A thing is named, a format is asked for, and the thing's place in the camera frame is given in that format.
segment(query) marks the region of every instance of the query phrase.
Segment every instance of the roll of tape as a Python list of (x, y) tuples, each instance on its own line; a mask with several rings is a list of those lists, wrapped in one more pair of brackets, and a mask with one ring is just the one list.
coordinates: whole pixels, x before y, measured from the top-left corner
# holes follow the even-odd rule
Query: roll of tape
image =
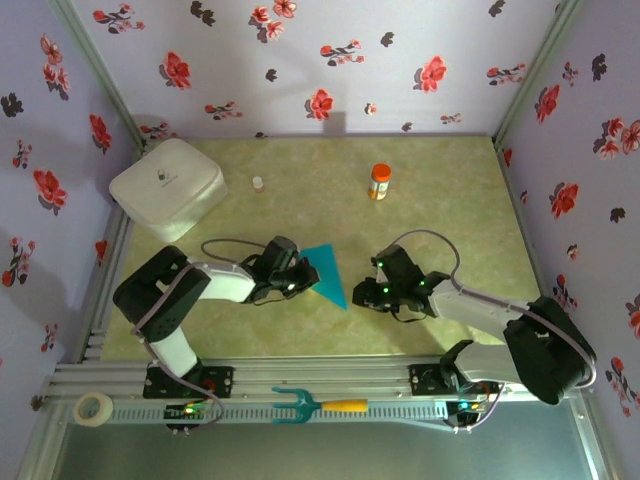
[(112, 414), (113, 400), (99, 392), (83, 395), (73, 407), (73, 419), (83, 427), (104, 425)]

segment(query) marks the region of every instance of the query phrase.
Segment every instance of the teal triangle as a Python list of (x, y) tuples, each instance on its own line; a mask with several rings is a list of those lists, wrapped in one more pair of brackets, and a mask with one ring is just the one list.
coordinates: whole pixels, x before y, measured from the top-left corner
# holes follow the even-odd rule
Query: teal triangle
[(319, 247), (305, 248), (300, 252), (300, 256), (307, 257), (311, 266), (318, 271), (320, 281), (311, 289), (346, 310), (347, 299), (342, 289), (333, 247), (330, 244), (326, 244)]

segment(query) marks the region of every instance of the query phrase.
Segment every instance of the metal floor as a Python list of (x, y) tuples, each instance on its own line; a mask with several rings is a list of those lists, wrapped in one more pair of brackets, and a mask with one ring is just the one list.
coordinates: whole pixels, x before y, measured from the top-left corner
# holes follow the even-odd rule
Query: metal floor
[(472, 434), (394, 423), (72, 425), (58, 480), (582, 480), (590, 478), (568, 402), (503, 403)]

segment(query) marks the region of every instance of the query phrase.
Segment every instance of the yellow handle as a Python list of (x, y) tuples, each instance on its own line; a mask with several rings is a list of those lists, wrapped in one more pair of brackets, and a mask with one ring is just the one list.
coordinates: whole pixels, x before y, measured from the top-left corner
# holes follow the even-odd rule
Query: yellow handle
[(322, 402), (322, 409), (327, 412), (366, 412), (368, 409), (367, 400), (336, 400), (333, 402)]

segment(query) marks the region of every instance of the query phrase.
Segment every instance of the grey cable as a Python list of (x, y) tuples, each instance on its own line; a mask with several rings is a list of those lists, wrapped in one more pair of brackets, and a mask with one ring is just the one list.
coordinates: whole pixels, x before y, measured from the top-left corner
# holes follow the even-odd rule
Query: grey cable
[(536, 314), (534, 312), (531, 312), (531, 311), (529, 311), (527, 309), (521, 308), (521, 307), (519, 307), (517, 305), (511, 305), (509, 302), (505, 302), (504, 300), (502, 300), (500, 298), (492, 297), (491, 295), (483, 295), (481, 293), (465, 290), (464, 286), (460, 282), (458, 282), (458, 280), (456, 279), (456, 272), (460, 268), (460, 263), (461, 263), (460, 262), (460, 252), (458, 251), (456, 246), (453, 244), (453, 242), (451, 240), (449, 240), (447, 237), (445, 237), (441, 233), (435, 232), (433, 230), (428, 230), (426, 228), (419, 228), (419, 229), (416, 229), (416, 230), (411, 230), (410, 232), (407, 232), (407, 233), (403, 233), (398, 238), (396, 238), (393, 242), (391, 242), (389, 247), (391, 245), (395, 245), (400, 240), (402, 240), (404, 237), (406, 237), (408, 235), (411, 235), (413, 233), (427, 233), (429, 235), (433, 235), (433, 236), (438, 237), (439, 239), (443, 240), (447, 245), (449, 245), (449, 247), (453, 251), (453, 254), (456, 257), (456, 265), (455, 265), (455, 267), (453, 267), (453, 270), (451, 270), (451, 273), (450, 273), (451, 283), (453, 284), (455, 289), (458, 290), (458, 292), (460, 292), (460, 294), (465, 295), (467, 297), (476, 298), (476, 299), (481, 300), (483, 302), (486, 302), (486, 303), (489, 303), (489, 304), (492, 304), (492, 305), (496, 305), (498, 307), (501, 307), (501, 308), (504, 308), (504, 309), (507, 309), (507, 310), (509, 310), (509, 309), (514, 310), (514, 311), (516, 311), (516, 312), (518, 312), (518, 313), (520, 313), (522, 315), (525, 315), (525, 316), (531, 318), (532, 320), (535, 320), (536, 322), (538, 322), (541, 325), (543, 325), (547, 330), (555, 333), (558, 337), (560, 337), (562, 340), (564, 340), (571, 348), (573, 348), (578, 353), (578, 355), (580, 355), (582, 357), (584, 362), (589, 366), (589, 378), (587, 378), (586, 380), (583, 380), (582, 382), (578, 383), (576, 386), (578, 388), (586, 388), (586, 387), (589, 387), (589, 386), (593, 385), (593, 383), (596, 381), (596, 366), (595, 366), (595, 363), (594, 363), (593, 359), (585, 351), (585, 349), (582, 348), (582, 346), (578, 342), (576, 342), (573, 338), (571, 338), (565, 332), (563, 332), (558, 327), (556, 327), (553, 323), (551, 323), (546, 318), (543, 318), (543, 317), (541, 317), (540, 315), (538, 315), (538, 314)]
[(205, 250), (204, 247), (206, 247), (207, 245), (211, 244), (211, 243), (219, 243), (219, 242), (233, 242), (233, 243), (241, 243), (243, 245), (252, 245), (254, 247), (260, 247), (263, 250), (265, 248), (267, 248), (266, 245), (262, 245), (261, 243), (256, 243), (256, 242), (250, 242), (249, 240), (241, 240), (239, 238), (212, 238), (210, 240), (205, 240), (204, 242), (202, 242), (202, 244), (200, 244), (200, 250), (202, 251), (202, 253), (204, 253), (206, 256), (211, 257), (211, 258), (215, 258), (216, 260), (221, 260), (223, 262), (228, 262), (228, 263), (234, 263), (234, 264), (238, 264), (239, 262), (235, 261), (233, 258), (228, 258), (228, 257), (222, 257), (220, 255), (214, 255), (213, 253), (209, 253), (207, 252), (207, 250)]
[(170, 378), (172, 378), (176, 382), (184, 385), (185, 387), (188, 387), (188, 388), (190, 388), (192, 390), (195, 390), (195, 391), (197, 391), (199, 393), (202, 393), (205, 397), (210, 398), (211, 400), (213, 400), (213, 402), (215, 404), (217, 404), (220, 407), (220, 412), (212, 420), (210, 420), (206, 424), (200, 424), (200, 425), (213, 424), (213, 423), (216, 423), (216, 422), (220, 421), (220, 419), (222, 419), (222, 416), (224, 415), (224, 405), (222, 404), (222, 402), (220, 401), (218, 396), (215, 395), (210, 390), (205, 390), (204, 388), (201, 388), (200, 386), (195, 385), (195, 384), (193, 384), (191, 382), (187, 382), (186, 380), (184, 380), (184, 379), (178, 377), (176, 374), (174, 374), (169, 369), (169, 367), (167, 367), (158, 358), (156, 353), (153, 351), (153, 348), (151, 348), (151, 345), (149, 345), (149, 342), (147, 342), (147, 339), (142, 334), (141, 329), (142, 329), (142, 327), (144, 327), (147, 324), (147, 322), (149, 320), (151, 320), (151, 317), (153, 317), (156, 314), (156, 312), (160, 309), (160, 307), (164, 304), (164, 302), (167, 301), (167, 298), (169, 298), (169, 295), (171, 295), (171, 292), (173, 292), (173, 290), (175, 290), (175, 288), (178, 285), (178, 283), (180, 283), (180, 280), (182, 280), (184, 278), (184, 276), (190, 270), (192, 270), (192, 269), (194, 269), (196, 267), (201, 267), (201, 266), (205, 266), (205, 265), (206, 265), (206, 263), (204, 263), (204, 262), (195, 262), (195, 263), (191, 263), (191, 264), (187, 265), (182, 270), (180, 270), (180, 272), (178, 272), (176, 277), (173, 279), (173, 281), (167, 287), (167, 289), (164, 291), (164, 293), (160, 296), (160, 298), (156, 301), (156, 303), (153, 305), (153, 307), (151, 307), (149, 309), (149, 311), (144, 315), (144, 317), (142, 317), (142, 319), (140, 319), (140, 321), (138, 323), (136, 323), (135, 326), (131, 329), (131, 333), (133, 335), (135, 335), (136, 337), (138, 337), (140, 342), (144, 345), (146, 350), (151, 355), (151, 358), (153, 358), (153, 360), (155, 362), (157, 362), (158, 366), (162, 369), (162, 371), (165, 374), (167, 374)]

